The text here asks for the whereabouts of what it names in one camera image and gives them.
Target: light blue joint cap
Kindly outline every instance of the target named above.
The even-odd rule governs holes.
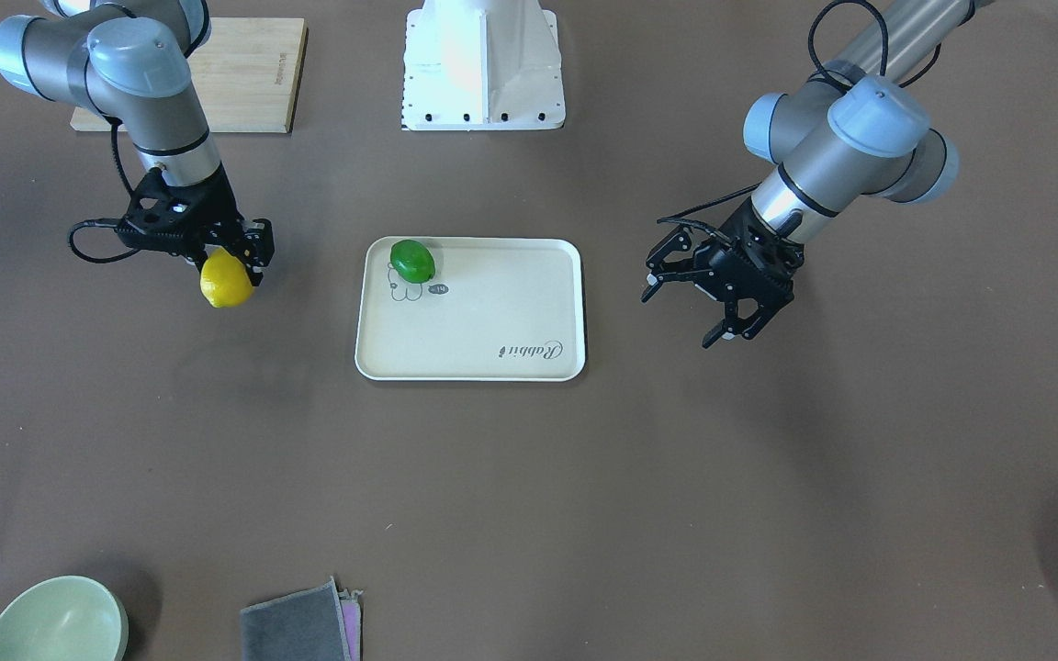
[[[22,55],[22,40],[24,40],[26,29],[38,20],[42,20],[42,18],[25,17],[20,14],[20,16],[8,17],[0,22],[0,74],[14,87],[42,96],[35,89],[35,84],[32,82],[31,75],[26,72],[26,63],[24,55]]]
[[[832,104],[827,124],[836,135],[865,154],[896,159],[916,148],[929,131],[929,113],[892,80],[864,76]]]
[[[88,33],[92,67],[112,87],[147,99],[165,99],[190,86],[185,63],[168,26],[154,18],[113,18]]]
[[[936,176],[936,182],[928,192],[914,201],[906,202],[907,205],[923,205],[925,202],[936,200],[949,192],[957,180],[957,173],[962,170],[962,154],[957,153],[957,146],[949,137],[942,135],[942,142],[945,143],[945,165],[942,167],[942,175]]]
[[[753,104],[746,115],[746,148],[755,157],[761,157],[773,163],[772,149],[769,147],[769,126],[773,124],[773,110],[785,94],[771,93],[762,96]]]
[[[178,3],[182,5],[182,13],[185,14],[185,24],[190,26],[190,43],[194,43],[195,38],[198,38],[202,31],[206,30],[205,37],[198,43],[198,45],[202,45],[211,37],[211,25],[206,24],[206,13],[202,12],[202,0],[178,0]]]

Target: wooden board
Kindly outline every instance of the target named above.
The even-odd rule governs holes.
[[[211,131],[288,133],[307,35],[305,18],[212,18],[211,40],[190,55]],[[72,129],[108,130],[108,124],[76,108]]]

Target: bowl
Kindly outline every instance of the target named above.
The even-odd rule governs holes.
[[[128,640],[121,600],[84,576],[43,581],[0,616],[0,661],[121,661]]]

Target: tray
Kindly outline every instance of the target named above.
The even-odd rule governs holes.
[[[407,238],[435,258],[423,284],[390,267]],[[353,357],[377,381],[573,380],[587,360],[579,251],[560,239],[378,239]]]

